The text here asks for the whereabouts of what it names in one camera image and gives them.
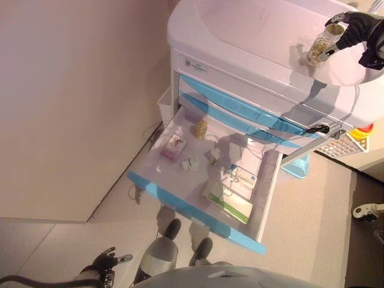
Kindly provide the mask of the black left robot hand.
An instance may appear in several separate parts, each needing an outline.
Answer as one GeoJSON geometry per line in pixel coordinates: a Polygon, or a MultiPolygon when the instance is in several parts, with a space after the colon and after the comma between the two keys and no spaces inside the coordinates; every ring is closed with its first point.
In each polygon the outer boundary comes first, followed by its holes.
{"type": "Polygon", "coordinates": [[[100,253],[92,263],[92,267],[100,272],[110,270],[116,265],[130,262],[133,259],[132,254],[126,254],[123,256],[115,255],[116,247],[110,247],[100,253]]]}

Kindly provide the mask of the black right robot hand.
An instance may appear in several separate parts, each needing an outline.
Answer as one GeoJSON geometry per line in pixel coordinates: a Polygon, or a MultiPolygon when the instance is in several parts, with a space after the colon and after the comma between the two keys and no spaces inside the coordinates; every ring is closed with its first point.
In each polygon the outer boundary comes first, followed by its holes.
{"type": "Polygon", "coordinates": [[[327,48],[317,57],[318,61],[325,61],[339,50],[350,48],[363,41],[367,41],[371,35],[371,30],[380,20],[367,13],[347,11],[330,18],[325,23],[325,27],[339,22],[348,24],[347,29],[335,44],[327,48]]]}

